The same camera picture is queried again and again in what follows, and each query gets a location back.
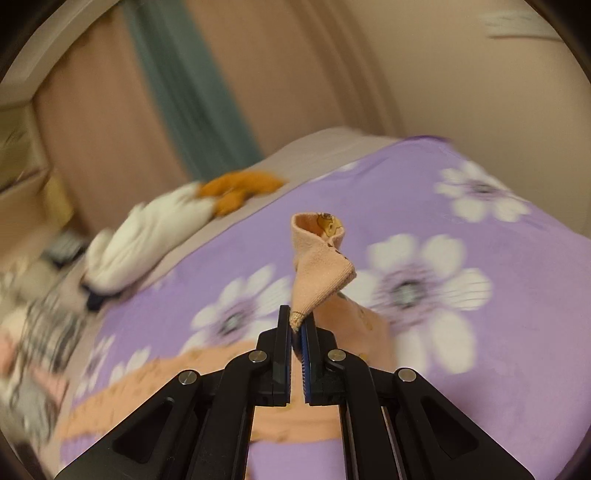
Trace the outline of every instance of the peach garment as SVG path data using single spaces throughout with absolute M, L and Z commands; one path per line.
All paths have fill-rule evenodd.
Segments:
M 340 294 L 355 277 L 355 269 L 337 248 L 345 230 L 332 215 L 305 213 L 291 222 L 296 275 L 290 322 L 298 328 L 312 310 L 318 326 L 334 332 L 339 347 L 361 356 L 373 367 L 392 370 L 394 358 L 387 322 Z M 156 359 L 119 382 L 88 398 L 62 424 L 62 440 L 84 434 L 103 435 L 130 415 L 180 371 L 206 374 L 255 347 L 254 342 L 192 350 L 173 359 Z M 340 437 L 337 407 L 304 403 L 301 364 L 292 355 L 291 403 L 256 409 L 251 439 L 313 442 Z

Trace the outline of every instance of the wall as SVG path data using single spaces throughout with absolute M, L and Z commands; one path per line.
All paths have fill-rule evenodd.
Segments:
M 562 42 L 487 38 L 478 15 L 523 0 L 347 0 L 408 135 L 441 135 L 591 233 L 591 86 Z

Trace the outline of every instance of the bed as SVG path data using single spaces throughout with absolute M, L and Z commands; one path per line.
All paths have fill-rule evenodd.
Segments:
M 87 367 L 78 367 L 60 422 L 146 362 L 228 341 L 215 337 L 224 329 L 211 329 L 227 319 L 193 319 L 237 302 L 237 286 L 263 269 L 268 274 L 252 295 L 277 308 L 232 332 L 251 338 L 270 327 L 294 275 L 291 215 L 330 212 L 346 227 L 342 252 L 358 271 L 343 292 L 399 318 L 392 323 L 397 366 L 420 371 L 536 479 L 555 479 L 591 424 L 591 242 L 441 138 L 396 141 L 328 129 L 255 168 L 290 182 L 208 224 L 133 296 L 103 312 L 74 356 Z M 418 261 L 427 270 L 417 271 Z M 65 440 L 62 466 L 97 439 Z M 249 475 L 344 478 L 342 456 L 340 439 L 259 441 L 251 445 Z

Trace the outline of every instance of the stuffed animal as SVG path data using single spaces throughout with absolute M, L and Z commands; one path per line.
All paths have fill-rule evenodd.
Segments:
M 214 213 L 221 217 L 238 210 L 250 197 L 274 193 L 283 185 L 283 180 L 264 171 L 231 171 L 198 187 L 196 196 L 219 197 Z

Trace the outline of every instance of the purple blanket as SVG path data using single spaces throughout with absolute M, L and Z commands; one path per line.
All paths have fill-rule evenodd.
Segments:
M 391 321 L 398 364 L 554 479 L 591 424 L 591 242 L 434 138 L 296 188 L 110 310 L 74 404 L 150 359 L 272 326 L 293 279 L 289 220 L 308 211 L 345 225 L 359 275 L 345 293 Z M 66 442 L 64 462 L 91 444 Z M 345 476 L 339 440 L 261 442 L 249 462 L 256 480 Z

